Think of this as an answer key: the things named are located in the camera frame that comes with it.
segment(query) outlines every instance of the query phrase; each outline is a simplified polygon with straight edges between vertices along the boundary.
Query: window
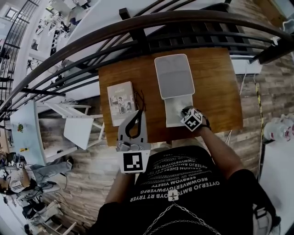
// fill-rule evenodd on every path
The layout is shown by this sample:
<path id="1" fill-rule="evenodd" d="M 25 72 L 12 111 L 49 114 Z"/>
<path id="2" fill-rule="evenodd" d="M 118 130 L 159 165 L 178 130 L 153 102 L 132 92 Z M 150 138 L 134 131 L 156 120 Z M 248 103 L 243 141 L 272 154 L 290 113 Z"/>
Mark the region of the window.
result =
<path id="1" fill-rule="evenodd" d="M 18 13 L 18 10 L 11 7 L 5 17 L 12 19 L 17 16 L 17 13 Z"/>

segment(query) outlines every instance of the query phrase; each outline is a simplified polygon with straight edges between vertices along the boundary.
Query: silver chain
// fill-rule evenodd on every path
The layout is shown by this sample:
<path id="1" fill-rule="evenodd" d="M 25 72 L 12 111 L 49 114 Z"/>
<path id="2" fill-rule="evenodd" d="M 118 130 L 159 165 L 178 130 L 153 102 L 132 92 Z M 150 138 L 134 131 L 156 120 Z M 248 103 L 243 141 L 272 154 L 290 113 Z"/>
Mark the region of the silver chain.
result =
<path id="1" fill-rule="evenodd" d="M 159 229 L 161 229 L 161 228 L 167 226 L 167 225 L 174 224 L 174 223 L 179 223 L 179 222 L 186 222 L 186 223 L 199 224 L 199 225 L 202 225 L 202 226 L 208 228 L 210 231 L 214 232 L 216 235 L 221 235 L 216 229 L 214 229 L 214 228 L 210 227 L 208 224 L 206 224 L 206 223 L 204 222 L 203 219 L 198 218 L 197 215 L 195 215 L 194 213 L 190 212 L 190 211 L 187 210 L 186 208 L 179 206 L 179 205 L 176 204 L 175 202 L 173 202 L 173 204 L 171 204 L 169 207 L 167 207 L 166 210 L 165 210 L 164 212 L 162 212 L 162 213 L 161 213 L 161 214 L 160 214 L 160 215 L 159 215 L 159 216 L 153 221 L 153 223 L 148 227 L 148 229 L 146 230 L 146 232 L 145 232 L 143 235 L 146 235 L 146 234 L 150 231 L 150 229 L 153 227 L 153 225 L 155 225 L 155 224 L 157 223 L 157 221 L 158 221 L 161 217 L 163 217 L 163 215 L 164 215 L 168 210 L 170 210 L 173 206 L 179 207 L 181 210 L 188 212 L 188 213 L 189 213 L 190 215 L 192 215 L 194 218 L 198 219 L 199 222 L 191 221 L 191 220 L 175 220 L 175 221 L 173 221 L 173 222 L 169 222 L 169 223 L 167 223 L 167 224 L 161 225 L 160 227 L 158 227 L 158 228 L 156 228 L 155 230 L 153 230 L 153 231 L 150 233 L 150 235 L 153 234 L 153 233 L 155 233 L 157 230 L 159 230 Z"/>

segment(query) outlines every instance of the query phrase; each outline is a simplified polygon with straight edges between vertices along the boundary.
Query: light blue tabletop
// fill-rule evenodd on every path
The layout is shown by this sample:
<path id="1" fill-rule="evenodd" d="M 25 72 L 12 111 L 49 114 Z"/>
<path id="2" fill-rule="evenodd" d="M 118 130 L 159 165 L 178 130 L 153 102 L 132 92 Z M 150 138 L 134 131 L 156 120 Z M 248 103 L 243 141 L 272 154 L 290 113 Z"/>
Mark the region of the light blue tabletop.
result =
<path id="1" fill-rule="evenodd" d="M 30 101 L 13 113 L 10 122 L 15 152 L 23 155 L 28 164 L 46 165 L 35 102 Z M 23 125 L 23 132 L 17 131 L 19 124 Z"/>

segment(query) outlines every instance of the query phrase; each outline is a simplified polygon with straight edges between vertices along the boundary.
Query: brown wooden tabletop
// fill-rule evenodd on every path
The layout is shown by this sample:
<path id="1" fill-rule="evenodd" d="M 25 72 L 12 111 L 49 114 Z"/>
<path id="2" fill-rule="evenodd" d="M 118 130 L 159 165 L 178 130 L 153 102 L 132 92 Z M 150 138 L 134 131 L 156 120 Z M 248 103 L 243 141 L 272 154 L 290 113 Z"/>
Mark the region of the brown wooden tabletop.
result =
<path id="1" fill-rule="evenodd" d="M 166 127 L 164 101 L 161 99 L 154 59 L 186 54 L 195 86 L 194 107 L 209 119 L 214 133 L 241 129 L 242 109 L 229 52 L 224 48 L 173 50 L 117 62 L 99 69 L 101 107 L 109 146 L 116 145 L 118 127 L 113 127 L 107 87 L 131 81 L 134 91 L 144 94 L 148 142 L 179 140 L 196 136 L 186 127 Z"/>

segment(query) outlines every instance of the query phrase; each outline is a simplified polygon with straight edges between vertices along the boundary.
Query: shoe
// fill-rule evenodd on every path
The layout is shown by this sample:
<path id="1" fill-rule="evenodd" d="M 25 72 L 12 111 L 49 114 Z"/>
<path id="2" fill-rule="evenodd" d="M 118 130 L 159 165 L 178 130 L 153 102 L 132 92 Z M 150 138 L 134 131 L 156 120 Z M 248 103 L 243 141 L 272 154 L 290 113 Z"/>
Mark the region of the shoe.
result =
<path id="1" fill-rule="evenodd" d="M 74 167 L 74 159 L 72 157 L 68 157 L 67 162 L 70 162 L 72 164 L 72 169 Z"/>

